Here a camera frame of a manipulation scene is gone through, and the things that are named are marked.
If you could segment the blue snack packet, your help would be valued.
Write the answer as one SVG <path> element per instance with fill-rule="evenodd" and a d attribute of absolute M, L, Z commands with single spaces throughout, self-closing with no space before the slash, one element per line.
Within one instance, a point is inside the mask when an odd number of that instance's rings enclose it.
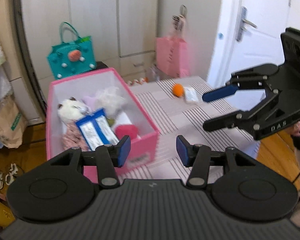
<path fill-rule="evenodd" d="M 108 125 L 104 109 L 75 122 L 91 151 L 102 145 L 116 145 L 119 139 Z"/>

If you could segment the red strawberry plush pouch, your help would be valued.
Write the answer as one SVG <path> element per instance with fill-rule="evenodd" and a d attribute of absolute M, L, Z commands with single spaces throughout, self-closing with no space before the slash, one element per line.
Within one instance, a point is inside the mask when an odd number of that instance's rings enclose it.
<path fill-rule="evenodd" d="M 131 140 L 138 137 L 138 128 L 133 124 L 122 124 L 114 129 L 114 133 L 118 139 L 122 139 L 124 136 L 128 135 Z"/>

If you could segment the pink floral fabric item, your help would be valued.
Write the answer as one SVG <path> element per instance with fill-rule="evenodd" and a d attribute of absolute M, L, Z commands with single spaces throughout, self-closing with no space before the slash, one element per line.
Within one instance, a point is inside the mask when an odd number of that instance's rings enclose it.
<path fill-rule="evenodd" d="M 80 147 L 82 151 L 90 150 L 75 122 L 66 125 L 66 133 L 63 134 L 62 143 L 64 150 L 72 147 Z"/>

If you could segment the white cat plush toy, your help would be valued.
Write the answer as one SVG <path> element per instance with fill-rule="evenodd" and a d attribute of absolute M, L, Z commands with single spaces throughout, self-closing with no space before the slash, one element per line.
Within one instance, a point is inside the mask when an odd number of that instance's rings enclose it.
<path fill-rule="evenodd" d="M 58 105 L 58 116 L 66 125 L 81 120 L 91 113 L 91 109 L 85 103 L 71 97 Z"/>

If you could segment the green plush ball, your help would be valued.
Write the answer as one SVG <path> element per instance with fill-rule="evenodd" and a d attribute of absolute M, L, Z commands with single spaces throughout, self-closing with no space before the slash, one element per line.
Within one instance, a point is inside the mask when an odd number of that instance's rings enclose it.
<path fill-rule="evenodd" d="M 107 123 L 110 127 L 112 127 L 114 124 L 115 124 L 115 120 L 114 119 L 111 119 L 111 118 L 106 118 L 107 120 Z"/>

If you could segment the white tissue packet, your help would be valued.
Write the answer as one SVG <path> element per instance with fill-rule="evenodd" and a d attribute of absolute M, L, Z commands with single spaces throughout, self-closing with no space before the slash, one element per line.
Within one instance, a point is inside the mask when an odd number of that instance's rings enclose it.
<path fill-rule="evenodd" d="M 187 103 L 198 103 L 197 92 L 193 87 L 184 87 L 184 98 Z"/>

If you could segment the orange plush ball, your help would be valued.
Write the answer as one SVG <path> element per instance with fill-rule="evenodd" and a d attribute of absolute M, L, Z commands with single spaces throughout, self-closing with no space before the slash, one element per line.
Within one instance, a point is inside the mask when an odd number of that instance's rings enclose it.
<path fill-rule="evenodd" d="M 172 93 L 174 96 L 180 98 L 182 96 L 184 96 L 184 87 L 183 85 L 176 83 L 173 87 L 172 87 Z"/>

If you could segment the striped pink bed sheet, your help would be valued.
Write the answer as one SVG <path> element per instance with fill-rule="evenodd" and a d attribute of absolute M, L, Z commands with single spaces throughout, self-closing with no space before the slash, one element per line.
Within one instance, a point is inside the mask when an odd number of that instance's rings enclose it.
<path fill-rule="evenodd" d="M 224 100 L 213 103 L 202 101 L 186 103 L 172 94 L 172 86 L 193 88 L 197 95 L 209 90 L 200 77 L 164 80 L 125 89 L 112 72 L 91 75 L 83 81 L 83 96 L 96 96 L 110 88 L 127 100 L 116 118 L 117 124 L 134 124 L 138 128 L 138 139 L 132 143 L 131 152 L 123 168 L 118 169 L 119 179 L 185 180 L 190 173 L 183 167 L 176 150 L 176 137 L 183 135 L 191 144 L 202 143 L 215 151 L 235 146 L 256 158 L 259 143 L 239 129 L 221 129 L 206 132 L 202 128 L 205 120 L 232 112 Z"/>

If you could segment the purple plush toy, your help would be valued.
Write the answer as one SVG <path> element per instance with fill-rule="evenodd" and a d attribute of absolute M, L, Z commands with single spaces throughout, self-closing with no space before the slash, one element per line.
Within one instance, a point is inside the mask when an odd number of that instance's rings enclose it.
<path fill-rule="evenodd" d="M 95 96 L 84 96 L 82 101 L 92 110 L 96 109 L 96 100 L 97 97 Z"/>

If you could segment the pink paper gift bag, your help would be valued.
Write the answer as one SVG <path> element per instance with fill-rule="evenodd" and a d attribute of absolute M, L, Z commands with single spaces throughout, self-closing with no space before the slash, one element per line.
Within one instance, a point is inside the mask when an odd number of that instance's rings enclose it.
<path fill-rule="evenodd" d="M 178 78 L 190 75 L 187 42 L 182 38 L 158 37 L 156 39 L 157 68 L 166 75 Z"/>

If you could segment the white door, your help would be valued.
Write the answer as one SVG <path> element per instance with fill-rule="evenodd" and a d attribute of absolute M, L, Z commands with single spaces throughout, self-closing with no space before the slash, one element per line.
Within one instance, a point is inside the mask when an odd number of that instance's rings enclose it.
<path fill-rule="evenodd" d="M 237 42 L 242 7 L 257 29 L 246 25 L 242 41 Z M 207 82 L 217 88 L 236 71 L 263 63 L 282 64 L 280 35 L 287 27 L 300 30 L 300 0 L 222 0 Z"/>

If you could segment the black suitcase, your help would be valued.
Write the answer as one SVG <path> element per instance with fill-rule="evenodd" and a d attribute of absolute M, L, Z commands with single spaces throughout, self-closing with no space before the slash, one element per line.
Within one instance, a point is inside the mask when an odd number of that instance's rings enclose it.
<path fill-rule="evenodd" d="M 108 68 L 108 66 L 102 61 L 96 61 L 96 69 L 104 69 Z"/>

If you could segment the teal felt tote bag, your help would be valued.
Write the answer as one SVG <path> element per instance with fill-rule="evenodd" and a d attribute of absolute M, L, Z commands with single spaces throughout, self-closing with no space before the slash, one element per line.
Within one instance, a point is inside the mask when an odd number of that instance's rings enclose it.
<path fill-rule="evenodd" d="M 75 40 L 64 41 L 63 25 L 70 27 L 76 35 Z M 86 73 L 97 68 L 91 36 L 80 37 L 77 30 L 68 22 L 60 24 L 59 35 L 61 43 L 52 46 L 51 53 L 47 56 L 51 72 L 56 80 Z"/>

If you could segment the white wardrobe cabinet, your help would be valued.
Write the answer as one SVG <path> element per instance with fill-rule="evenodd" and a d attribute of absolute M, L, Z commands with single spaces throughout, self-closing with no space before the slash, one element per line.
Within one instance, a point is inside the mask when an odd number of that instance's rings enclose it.
<path fill-rule="evenodd" d="M 21 15 L 35 78 L 43 98 L 54 80 L 47 61 L 52 46 L 77 34 L 92 38 L 97 61 L 125 80 L 145 74 L 154 61 L 155 39 L 184 14 L 191 75 L 205 79 L 215 46 L 222 0 L 21 0 Z"/>

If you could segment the black clothes rack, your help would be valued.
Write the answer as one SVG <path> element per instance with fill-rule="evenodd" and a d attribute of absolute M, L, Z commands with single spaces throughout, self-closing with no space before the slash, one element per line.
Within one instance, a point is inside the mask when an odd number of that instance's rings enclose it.
<path fill-rule="evenodd" d="M 43 115 L 46 117 L 47 105 L 42 94 L 42 90 L 39 86 L 34 67 L 30 57 L 29 46 L 27 44 L 25 28 L 23 23 L 23 14 L 21 0 L 12 0 L 13 5 L 13 18 L 16 28 L 17 44 L 19 46 L 21 62 L 23 64 L 23 70 L 26 74 L 32 94 L 34 95 L 35 101 L 38 103 L 39 108 Z"/>

